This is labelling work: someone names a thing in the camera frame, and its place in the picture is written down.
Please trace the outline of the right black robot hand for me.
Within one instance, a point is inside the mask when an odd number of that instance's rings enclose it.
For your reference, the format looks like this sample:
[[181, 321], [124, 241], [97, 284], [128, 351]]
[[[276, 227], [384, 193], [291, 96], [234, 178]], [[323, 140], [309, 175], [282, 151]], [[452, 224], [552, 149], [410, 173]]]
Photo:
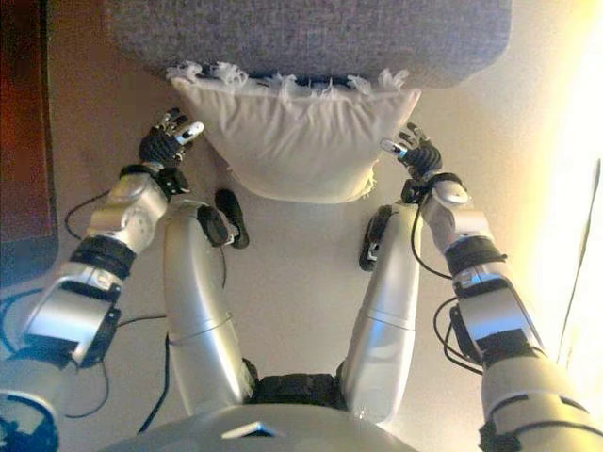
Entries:
[[395, 156], [413, 179], [421, 181], [442, 168], [440, 151], [419, 126], [407, 122], [398, 138], [398, 142], [382, 138], [380, 147]]

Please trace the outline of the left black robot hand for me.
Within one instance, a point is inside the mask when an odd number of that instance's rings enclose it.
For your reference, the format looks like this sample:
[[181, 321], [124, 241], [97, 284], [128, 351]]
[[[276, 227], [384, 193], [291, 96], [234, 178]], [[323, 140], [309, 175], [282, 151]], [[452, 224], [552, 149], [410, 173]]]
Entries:
[[177, 167], [184, 159], [193, 141], [204, 131], [201, 121], [190, 121], [178, 107], [166, 111], [151, 127], [139, 144], [142, 163], [163, 168]]

